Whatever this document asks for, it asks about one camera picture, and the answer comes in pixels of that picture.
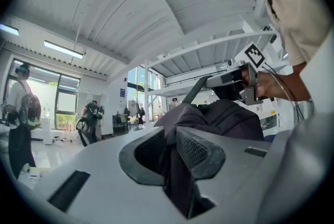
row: fluorescent light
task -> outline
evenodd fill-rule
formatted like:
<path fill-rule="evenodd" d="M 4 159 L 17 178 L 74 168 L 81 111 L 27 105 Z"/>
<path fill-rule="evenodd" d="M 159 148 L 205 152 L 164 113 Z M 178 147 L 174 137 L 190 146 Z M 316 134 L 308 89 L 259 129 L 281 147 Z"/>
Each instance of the fluorescent light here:
<path fill-rule="evenodd" d="M 63 85 L 59 85 L 60 88 L 67 88 L 67 89 L 72 89 L 72 90 L 77 90 L 76 88 L 73 87 L 67 87 L 67 86 L 63 86 Z"/>
<path fill-rule="evenodd" d="M 83 56 L 81 53 L 66 49 L 62 46 L 56 45 L 56 44 L 51 43 L 51 42 L 46 41 L 46 40 L 44 41 L 44 46 L 46 46 L 47 48 L 56 50 L 56 51 L 60 51 L 62 53 L 66 53 L 68 55 L 71 55 L 71 56 L 79 58 L 79 59 L 82 59 L 82 56 Z"/>
<path fill-rule="evenodd" d="M 47 71 L 47 70 L 44 70 L 44 69 L 41 69 L 41 68 L 38 68 L 38 67 L 35 67 L 34 69 L 37 70 L 37 71 L 40 71 L 40 72 L 50 74 L 50 75 L 60 76 L 60 74 L 56 74 L 56 73 L 53 73 L 53 72 L 50 72 L 50 71 Z"/>
<path fill-rule="evenodd" d="M 62 78 L 70 79 L 70 80 L 73 80 L 73 81 L 79 81 L 79 79 L 77 79 L 77 78 L 68 77 L 68 76 L 62 76 Z"/>
<path fill-rule="evenodd" d="M 45 83 L 45 81 L 42 80 L 42 79 L 38 79 L 38 78 L 34 78 L 34 77 L 29 77 L 29 79 L 30 79 L 30 80 L 34 80 L 34 81 L 39 81 L 39 82 L 43 82 L 43 83 Z"/>
<path fill-rule="evenodd" d="M 7 25 L 2 25 L 0 23 L 0 29 L 5 31 L 5 32 L 8 32 L 8 33 L 14 34 L 16 36 L 19 36 L 19 29 L 16 29 L 14 27 L 7 26 Z"/>
<path fill-rule="evenodd" d="M 17 61 L 17 60 L 15 60 L 14 63 L 16 63 L 18 65 L 22 65 L 23 64 L 23 62 L 20 62 L 20 61 Z"/>

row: beige shirt sleeve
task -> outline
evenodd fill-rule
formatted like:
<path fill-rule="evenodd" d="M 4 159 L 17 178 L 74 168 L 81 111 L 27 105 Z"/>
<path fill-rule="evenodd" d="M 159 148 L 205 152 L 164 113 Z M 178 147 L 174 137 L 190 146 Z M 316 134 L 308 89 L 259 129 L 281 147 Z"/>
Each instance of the beige shirt sleeve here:
<path fill-rule="evenodd" d="M 279 29 L 292 66 L 309 62 L 325 40 L 332 24 L 322 0 L 272 0 Z"/>

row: hand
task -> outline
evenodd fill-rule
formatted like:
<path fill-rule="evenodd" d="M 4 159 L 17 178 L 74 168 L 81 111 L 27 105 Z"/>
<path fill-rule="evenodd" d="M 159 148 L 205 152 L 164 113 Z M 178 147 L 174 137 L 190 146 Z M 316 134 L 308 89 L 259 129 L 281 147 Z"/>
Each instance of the hand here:
<path fill-rule="evenodd" d="M 268 73 L 258 72 L 258 81 L 256 86 L 256 96 L 258 98 L 267 96 L 274 97 L 273 94 L 280 91 L 280 87 L 277 85 L 276 81 Z M 244 81 L 249 83 L 249 73 L 248 70 L 242 71 L 242 77 Z"/>

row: white ceiling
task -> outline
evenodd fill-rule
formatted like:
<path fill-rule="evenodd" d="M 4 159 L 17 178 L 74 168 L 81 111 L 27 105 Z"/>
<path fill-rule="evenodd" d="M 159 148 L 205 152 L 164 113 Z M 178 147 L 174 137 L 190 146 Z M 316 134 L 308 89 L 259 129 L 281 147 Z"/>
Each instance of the white ceiling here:
<path fill-rule="evenodd" d="M 113 77 L 159 54 L 174 53 L 234 33 L 238 14 L 257 0 L 13 0 L 2 23 L 20 37 L 8 42 L 69 65 Z M 84 54 L 82 60 L 43 46 L 48 40 Z M 198 51 L 203 65 L 207 52 Z"/>

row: dark pants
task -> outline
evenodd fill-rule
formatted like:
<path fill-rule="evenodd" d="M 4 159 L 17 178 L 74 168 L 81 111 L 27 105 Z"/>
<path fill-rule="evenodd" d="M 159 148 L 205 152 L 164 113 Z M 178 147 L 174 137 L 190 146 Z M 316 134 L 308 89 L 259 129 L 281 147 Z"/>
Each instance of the dark pants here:
<path fill-rule="evenodd" d="M 96 143 L 98 141 L 98 138 L 96 137 L 95 131 L 96 131 L 96 127 L 92 128 L 92 133 L 90 133 L 90 134 L 85 133 L 83 135 L 82 134 L 83 132 L 79 131 L 79 136 L 80 136 L 81 142 L 82 142 L 82 144 L 83 144 L 84 147 L 87 146 L 87 143 L 84 140 L 83 136 L 85 136 L 87 138 L 87 140 L 89 141 L 89 144 L 93 144 L 93 143 Z"/>
<path fill-rule="evenodd" d="M 26 163 L 31 167 L 36 167 L 31 153 L 31 134 L 25 126 L 20 125 L 10 130 L 8 152 L 11 170 L 16 178 L 19 177 Z"/>

